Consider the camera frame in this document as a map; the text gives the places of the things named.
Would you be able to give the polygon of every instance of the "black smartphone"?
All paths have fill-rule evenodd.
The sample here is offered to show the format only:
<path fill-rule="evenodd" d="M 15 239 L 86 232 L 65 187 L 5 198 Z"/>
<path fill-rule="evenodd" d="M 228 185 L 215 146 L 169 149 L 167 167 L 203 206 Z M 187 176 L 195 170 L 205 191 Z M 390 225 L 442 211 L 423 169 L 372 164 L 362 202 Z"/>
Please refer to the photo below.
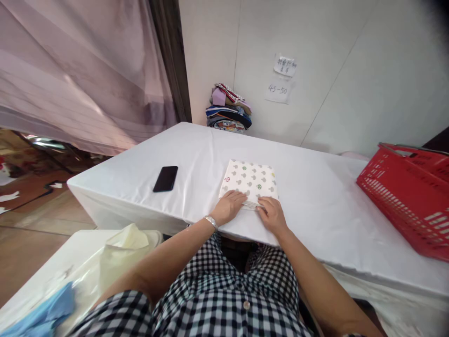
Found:
<path fill-rule="evenodd" d="M 177 166 L 164 166 L 161 168 L 153 192 L 166 192 L 172 190 L 177 172 Z"/>

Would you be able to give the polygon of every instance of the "handwritten note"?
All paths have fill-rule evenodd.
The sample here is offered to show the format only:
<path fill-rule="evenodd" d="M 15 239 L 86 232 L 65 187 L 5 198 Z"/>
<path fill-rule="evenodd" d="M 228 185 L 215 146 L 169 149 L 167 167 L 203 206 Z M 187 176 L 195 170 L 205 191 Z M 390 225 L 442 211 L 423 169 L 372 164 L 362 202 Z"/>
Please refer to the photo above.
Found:
<path fill-rule="evenodd" d="M 275 61 L 275 71 L 289 77 L 295 74 L 296 66 L 294 59 L 288 59 L 284 56 L 279 56 Z"/>
<path fill-rule="evenodd" d="M 265 89 L 265 99 L 278 103 L 289 104 L 289 95 L 291 91 L 291 81 L 273 76 Z"/>

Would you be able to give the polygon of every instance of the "basket handle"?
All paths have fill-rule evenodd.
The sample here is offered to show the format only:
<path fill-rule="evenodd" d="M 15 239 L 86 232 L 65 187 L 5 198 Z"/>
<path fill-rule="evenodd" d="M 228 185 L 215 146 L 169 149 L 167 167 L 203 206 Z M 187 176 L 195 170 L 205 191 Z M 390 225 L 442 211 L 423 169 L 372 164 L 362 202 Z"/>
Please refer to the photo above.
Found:
<path fill-rule="evenodd" d="M 414 147 L 414 146 L 410 146 L 410 145 L 379 143 L 379 147 L 384 147 L 387 150 L 393 152 L 395 155 L 398 155 L 400 157 L 404 157 L 404 156 L 397 153 L 396 151 L 405 151 L 405 152 L 413 152 L 413 153 L 434 152 L 434 153 L 449 156 L 449 153 L 444 152 L 444 151 L 430 150 L 430 149 L 426 149 L 424 147 Z"/>

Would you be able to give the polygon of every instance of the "leg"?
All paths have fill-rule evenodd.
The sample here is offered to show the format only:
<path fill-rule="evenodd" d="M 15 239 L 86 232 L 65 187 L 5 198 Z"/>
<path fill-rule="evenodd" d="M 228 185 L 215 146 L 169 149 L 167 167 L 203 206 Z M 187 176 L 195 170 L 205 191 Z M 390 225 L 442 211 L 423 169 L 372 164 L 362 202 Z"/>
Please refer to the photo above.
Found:
<path fill-rule="evenodd" d="M 299 314 L 298 282 L 282 249 L 261 245 L 250 258 L 245 275 L 250 291 L 272 298 Z"/>
<path fill-rule="evenodd" d="M 156 316 L 176 311 L 189 298 L 211 288 L 235 288 L 239 272 L 223 256 L 220 245 L 218 233 L 204 243 L 157 303 L 153 312 Z"/>

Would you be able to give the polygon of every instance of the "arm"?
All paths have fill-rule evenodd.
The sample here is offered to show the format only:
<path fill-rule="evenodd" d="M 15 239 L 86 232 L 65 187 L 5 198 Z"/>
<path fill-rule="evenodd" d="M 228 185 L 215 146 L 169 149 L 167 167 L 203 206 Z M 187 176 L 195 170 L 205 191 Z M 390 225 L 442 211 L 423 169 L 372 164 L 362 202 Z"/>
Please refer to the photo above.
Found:
<path fill-rule="evenodd" d="M 279 201 L 262 197 L 259 203 L 265 207 L 265 210 L 258 207 L 265 227 L 275 235 L 287 255 L 326 336 L 349 333 L 382 336 L 337 280 L 289 230 Z"/>
<path fill-rule="evenodd" d="M 246 195 L 241 192 L 228 191 L 210 214 L 217 227 L 235 218 L 246 199 Z M 126 290 L 137 290 L 144 293 L 150 303 L 155 305 L 214 232 L 215 228 L 204 218 L 179 232 L 156 247 L 114 282 L 100 296 L 94 307 L 109 297 Z"/>

